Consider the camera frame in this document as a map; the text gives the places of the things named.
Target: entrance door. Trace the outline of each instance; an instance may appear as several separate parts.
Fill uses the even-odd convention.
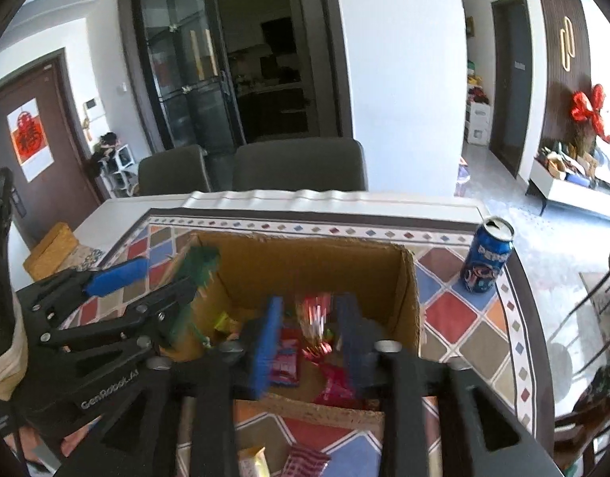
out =
[[[216,1],[136,1],[164,146],[199,144],[213,188],[231,188],[233,155],[243,136]]]
[[[491,151],[517,175],[526,140],[533,82],[533,51],[526,0],[493,3],[495,112]]]
[[[35,245],[57,222],[79,226],[99,206],[65,114],[56,62],[0,89],[0,167],[14,173],[14,213]]]

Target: rug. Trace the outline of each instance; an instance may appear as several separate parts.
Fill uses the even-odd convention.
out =
[[[601,278],[605,276],[605,273],[579,273],[581,280],[584,282],[586,291],[589,292],[596,287],[597,283],[601,281]],[[603,310],[608,302],[610,301],[610,290],[606,290],[610,287],[610,279],[599,289],[599,291],[592,297],[592,306],[594,312],[598,315],[598,311]],[[610,305],[599,317],[599,328],[603,337],[603,342],[607,342],[610,339]],[[610,348],[608,349],[608,360],[610,360]]]

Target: red snack bag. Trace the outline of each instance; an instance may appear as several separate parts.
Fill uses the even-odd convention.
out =
[[[345,409],[362,409],[354,390],[347,382],[344,369],[325,363],[319,365],[319,368],[325,376],[326,382],[325,388],[314,400],[315,404],[344,407]]]
[[[272,384],[292,387],[299,384],[300,351],[301,342],[298,330],[283,328],[269,376]]]
[[[281,477],[320,477],[331,457],[303,444],[293,444]]]

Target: wood slat wall panel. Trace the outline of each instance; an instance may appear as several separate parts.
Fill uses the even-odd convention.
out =
[[[575,135],[570,118],[571,99],[575,91],[590,95],[590,45],[581,0],[541,0],[541,3],[548,52],[548,91],[540,144],[550,146],[554,140],[571,142]],[[559,36],[565,27],[565,16],[572,22],[575,37],[575,57],[570,60],[569,72],[561,63]]]

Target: red chinese character poster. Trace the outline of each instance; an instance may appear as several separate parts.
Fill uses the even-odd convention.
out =
[[[18,163],[26,180],[31,181],[53,163],[36,100],[30,100],[9,113],[7,122]]]

